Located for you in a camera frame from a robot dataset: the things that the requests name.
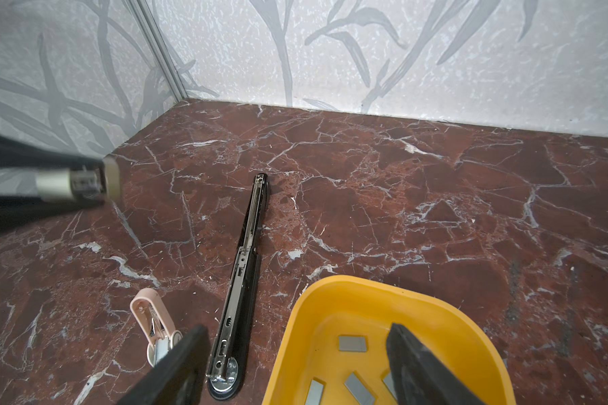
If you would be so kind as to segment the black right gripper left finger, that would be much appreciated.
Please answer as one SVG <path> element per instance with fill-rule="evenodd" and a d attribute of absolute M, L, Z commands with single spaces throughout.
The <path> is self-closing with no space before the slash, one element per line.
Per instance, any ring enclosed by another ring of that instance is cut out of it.
<path fill-rule="evenodd" d="M 118 404 L 199 404 L 209 355 L 209 331 L 198 325 Z"/>

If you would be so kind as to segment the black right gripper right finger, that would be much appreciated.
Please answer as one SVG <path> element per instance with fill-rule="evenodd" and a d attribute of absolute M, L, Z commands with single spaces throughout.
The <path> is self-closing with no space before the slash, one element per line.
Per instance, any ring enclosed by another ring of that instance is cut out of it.
<path fill-rule="evenodd" d="M 386 351 L 398 404 L 481 404 L 407 327 L 394 323 Z"/>

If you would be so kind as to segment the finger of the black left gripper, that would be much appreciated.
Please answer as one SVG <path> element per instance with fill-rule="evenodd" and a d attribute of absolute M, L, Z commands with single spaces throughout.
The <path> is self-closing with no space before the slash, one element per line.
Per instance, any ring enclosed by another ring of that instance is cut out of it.
<path fill-rule="evenodd" d="M 104 162 L 84 155 L 37 148 L 0 135 L 0 169 L 6 168 L 103 170 Z"/>
<path fill-rule="evenodd" d="M 39 197 L 0 196 L 0 234 L 41 219 L 103 205 L 100 200 L 46 202 Z"/>

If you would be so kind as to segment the black metal stapler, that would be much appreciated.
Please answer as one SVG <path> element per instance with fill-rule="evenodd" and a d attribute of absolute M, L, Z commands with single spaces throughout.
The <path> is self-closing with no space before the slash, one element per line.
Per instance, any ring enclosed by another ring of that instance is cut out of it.
<path fill-rule="evenodd" d="M 256 175 L 206 373 L 209 395 L 220 402 L 234 398 L 243 386 L 261 266 L 258 243 L 269 195 L 268 175 Z"/>

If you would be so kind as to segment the beige mini stapler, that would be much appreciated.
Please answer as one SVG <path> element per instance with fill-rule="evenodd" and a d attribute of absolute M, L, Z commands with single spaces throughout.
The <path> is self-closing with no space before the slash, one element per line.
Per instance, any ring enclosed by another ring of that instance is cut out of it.
<path fill-rule="evenodd" d="M 106 157 L 95 169 L 40 170 L 35 175 L 39 197 L 47 202 L 108 201 L 121 199 L 119 165 Z"/>

